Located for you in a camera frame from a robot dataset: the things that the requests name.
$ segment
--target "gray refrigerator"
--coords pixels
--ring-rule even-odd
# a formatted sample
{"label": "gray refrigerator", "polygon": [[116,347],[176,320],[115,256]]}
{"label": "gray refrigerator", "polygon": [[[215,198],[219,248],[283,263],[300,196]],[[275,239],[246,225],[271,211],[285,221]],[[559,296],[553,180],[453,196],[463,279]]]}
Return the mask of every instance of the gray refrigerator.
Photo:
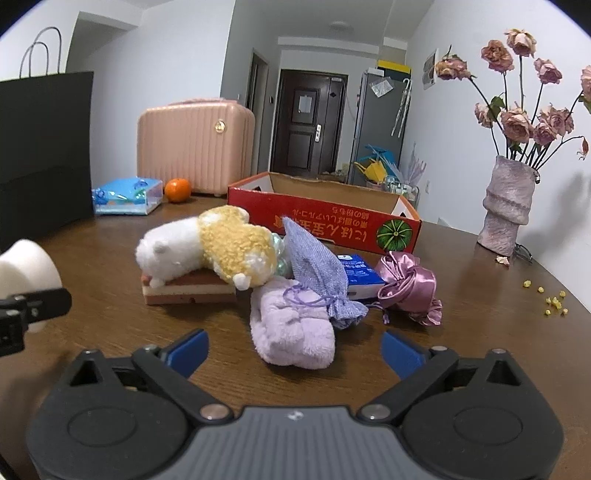
{"label": "gray refrigerator", "polygon": [[[355,125],[355,138],[353,140],[353,151],[347,180],[349,184],[361,186],[365,186],[366,184],[365,177],[355,167],[354,162],[372,154],[371,150],[365,148],[367,144],[390,150],[394,154],[395,165],[398,167],[400,163],[404,126],[402,126],[400,137],[398,137],[398,131],[400,130],[404,112],[401,112],[401,118],[398,121],[394,134],[392,134],[392,129],[394,128],[396,116],[401,106],[402,94],[406,84],[402,81],[403,78],[395,78],[389,72],[387,70],[384,77],[367,72],[363,74]],[[378,97],[372,90],[371,84],[385,77],[392,79],[394,88],[385,95]]]}

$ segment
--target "door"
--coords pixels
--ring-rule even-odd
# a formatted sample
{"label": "door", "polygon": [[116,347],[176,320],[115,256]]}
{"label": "door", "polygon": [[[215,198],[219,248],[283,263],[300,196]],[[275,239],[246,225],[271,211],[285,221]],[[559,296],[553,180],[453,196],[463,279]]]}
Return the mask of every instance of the door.
{"label": "door", "polygon": [[363,74],[361,98],[357,113],[357,124],[355,126],[352,162],[349,169],[348,183],[354,185],[365,186],[366,184],[365,177],[353,165],[353,162],[371,155],[371,150],[365,148],[367,144],[390,150],[394,154],[396,166],[400,163],[404,127],[400,137],[398,133],[402,122],[402,111],[396,130],[393,131],[392,129],[394,128],[398,111],[401,108],[402,93],[406,85],[404,82],[394,80],[394,88],[386,93],[386,95],[378,97],[369,85],[381,78],[372,73]]}
{"label": "door", "polygon": [[271,171],[315,178],[334,171],[347,77],[282,70]]}

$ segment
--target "white spool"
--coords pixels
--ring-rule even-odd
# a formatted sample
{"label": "white spool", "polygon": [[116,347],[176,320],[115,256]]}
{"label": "white spool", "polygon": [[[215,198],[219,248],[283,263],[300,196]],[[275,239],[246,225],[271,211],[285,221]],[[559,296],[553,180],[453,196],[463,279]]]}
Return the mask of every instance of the white spool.
{"label": "white spool", "polygon": [[[49,288],[60,288],[61,278],[45,250],[30,240],[19,240],[0,255],[0,299]],[[45,322],[29,325],[38,332]]]}

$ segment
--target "purple vase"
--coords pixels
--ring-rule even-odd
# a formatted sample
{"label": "purple vase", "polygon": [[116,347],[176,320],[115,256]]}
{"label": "purple vase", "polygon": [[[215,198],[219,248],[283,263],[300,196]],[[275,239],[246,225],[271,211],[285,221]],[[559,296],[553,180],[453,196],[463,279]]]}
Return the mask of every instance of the purple vase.
{"label": "purple vase", "polygon": [[482,201],[488,212],[478,235],[479,244],[503,257],[512,255],[519,226],[530,221],[535,178],[535,170],[530,166],[497,156]]}

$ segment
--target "glass jar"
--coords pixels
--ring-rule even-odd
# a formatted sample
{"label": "glass jar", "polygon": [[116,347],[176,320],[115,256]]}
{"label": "glass jar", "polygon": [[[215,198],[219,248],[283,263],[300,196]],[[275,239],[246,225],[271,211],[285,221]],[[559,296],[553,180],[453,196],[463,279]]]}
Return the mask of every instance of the glass jar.
{"label": "glass jar", "polygon": [[389,193],[395,193],[396,195],[402,195],[415,209],[418,206],[418,187],[413,187],[411,185],[402,183],[394,176],[388,176],[384,179],[384,182],[382,183],[382,190]]}

